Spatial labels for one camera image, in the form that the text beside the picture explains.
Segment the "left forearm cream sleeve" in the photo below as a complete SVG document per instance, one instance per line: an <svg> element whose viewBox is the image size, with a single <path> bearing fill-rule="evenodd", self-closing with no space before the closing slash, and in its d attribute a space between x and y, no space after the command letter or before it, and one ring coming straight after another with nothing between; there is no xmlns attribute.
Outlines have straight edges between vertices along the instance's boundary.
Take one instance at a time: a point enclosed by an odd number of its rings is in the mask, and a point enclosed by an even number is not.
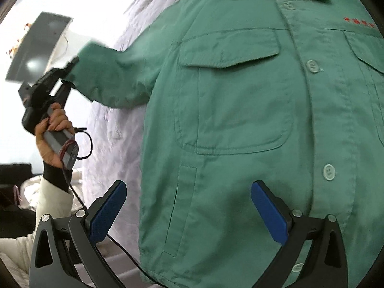
<svg viewBox="0 0 384 288"><path fill-rule="evenodd" d="M43 215L50 215L52 218L64 218L71 214L73 194L68 185L71 178L71 170L62 170L44 164L36 207L36 224L39 224ZM1 262L9 271L11 282L20 287L29 286L29 267L35 234L33 232L15 239L1 239Z"/></svg>

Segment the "person's left hand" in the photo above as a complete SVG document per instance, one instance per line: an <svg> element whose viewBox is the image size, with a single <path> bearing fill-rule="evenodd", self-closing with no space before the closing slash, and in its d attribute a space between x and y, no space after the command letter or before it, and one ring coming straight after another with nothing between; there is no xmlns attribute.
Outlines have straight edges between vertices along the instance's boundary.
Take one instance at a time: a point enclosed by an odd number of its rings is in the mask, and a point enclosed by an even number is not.
<svg viewBox="0 0 384 288"><path fill-rule="evenodd" d="M51 105L52 113L48 118L42 120L35 127L36 146L40 153L43 162L53 167L63 169L60 157L50 148L49 144L44 140L46 131L61 131L67 129L71 135L75 135L72 122L69 121L65 111L60 104L54 103Z"/></svg>

